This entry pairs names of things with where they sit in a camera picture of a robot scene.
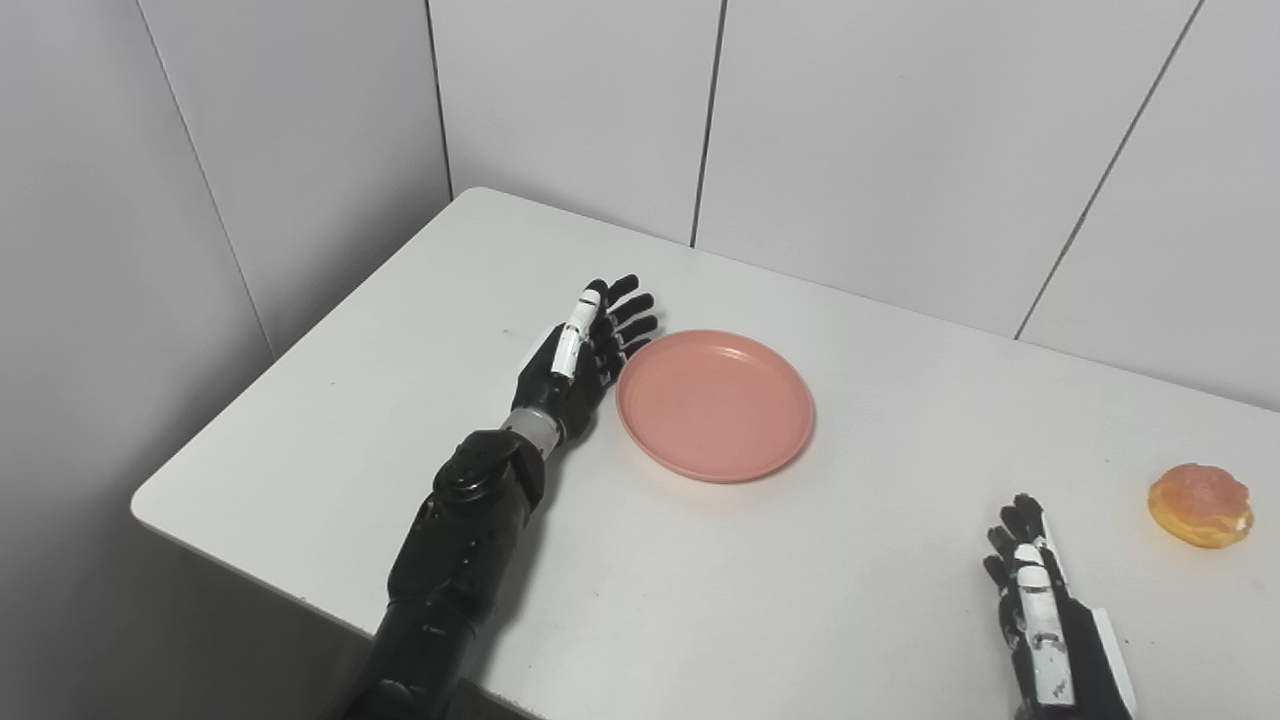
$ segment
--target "robotic hand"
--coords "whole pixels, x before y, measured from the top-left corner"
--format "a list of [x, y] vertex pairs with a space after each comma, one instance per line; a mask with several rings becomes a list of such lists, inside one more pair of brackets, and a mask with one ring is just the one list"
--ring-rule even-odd
[[653, 296], [617, 305], [635, 275], [594, 281], [520, 373], [500, 429], [471, 433], [440, 468], [392, 566], [390, 602], [346, 720], [438, 720], [493, 615], [502, 578], [543, 497], [545, 459], [586, 432], [622, 365], [658, 328]]
[[1016, 720], [1133, 720], [1134, 693], [1106, 610], [1068, 592], [1044, 511], [1019, 495], [987, 532], [1000, 626], [1023, 694]]
[[[622, 365], [649, 342], [643, 336], [658, 329], [658, 319], [645, 314], [653, 309], [648, 292], [618, 305], [639, 288], [635, 275], [612, 286], [591, 282], [568, 322], [547, 336], [520, 373], [506, 427], [534, 439], [544, 457], [556, 446], [582, 437]], [[552, 427], [556, 442], [548, 447]]]

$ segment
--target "tabletop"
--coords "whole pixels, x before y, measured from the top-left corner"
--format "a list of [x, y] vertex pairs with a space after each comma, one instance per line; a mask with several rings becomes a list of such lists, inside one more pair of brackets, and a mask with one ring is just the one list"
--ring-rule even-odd
[[[372, 633], [431, 478], [506, 416], [595, 277], [637, 273], [667, 332], [753, 337], [817, 424], [776, 474], [676, 475], [605, 397], [549, 468], [470, 675], [549, 720], [1007, 717], [980, 565], [1018, 492], [1106, 607], [1160, 719], [1262, 717], [1280, 646], [1280, 414], [918, 315], [490, 190], [413, 237], [142, 486], [137, 518]], [[1257, 525], [1174, 539], [1146, 491], [1226, 468]]]

